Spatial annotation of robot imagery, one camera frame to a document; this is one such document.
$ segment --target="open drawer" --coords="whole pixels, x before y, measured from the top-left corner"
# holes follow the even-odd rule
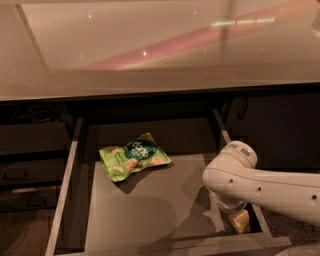
[[[210,218],[217,211],[202,171],[219,145],[208,120],[86,125],[79,119],[46,255],[214,255],[290,245],[286,237],[272,238],[258,207],[250,234],[238,235],[220,211],[215,223]],[[110,181],[98,150],[125,145],[145,132],[172,163],[119,184]]]

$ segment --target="cabinet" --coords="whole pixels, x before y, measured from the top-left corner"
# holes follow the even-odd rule
[[[212,109],[159,118],[166,103],[163,108],[149,105],[154,106],[151,117],[135,113],[139,121],[132,116],[130,121],[103,121],[102,115],[99,121],[78,119],[46,255],[208,255],[288,246],[288,238],[272,238],[258,207],[253,208],[258,224],[251,234],[238,235],[223,214],[219,223],[208,217],[212,202],[202,171],[219,150],[207,118]],[[111,182],[98,150],[124,145],[147,131],[172,163]]]
[[[56,206],[70,136],[63,113],[53,115],[55,108],[61,106],[32,106],[37,113],[22,106],[1,107],[1,212]]]

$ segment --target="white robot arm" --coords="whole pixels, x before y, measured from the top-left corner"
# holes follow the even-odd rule
[[[246,203],[320,226],[320,175],[254,169],[257,155],[245,143],[228,143],[203,172],[219,208],[236,213]]]

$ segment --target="snack bag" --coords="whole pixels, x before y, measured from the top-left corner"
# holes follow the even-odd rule
[[[123,181],[131,173],[150,166],[171,162],[149,132],[124,147],[110,146],[99,150],[99,153],[107,176],[114,182]]]

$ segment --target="cabinet door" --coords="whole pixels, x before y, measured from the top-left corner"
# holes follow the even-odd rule
[[[257,168],[320,168],[320,94],[236,97],[226,126],[255,148]]]
[[[70,138],[64,122],[0,126],[0,155],[65,150]]]
[[[0,164],[0,186],[61,181],[65,160],[45,159]]]

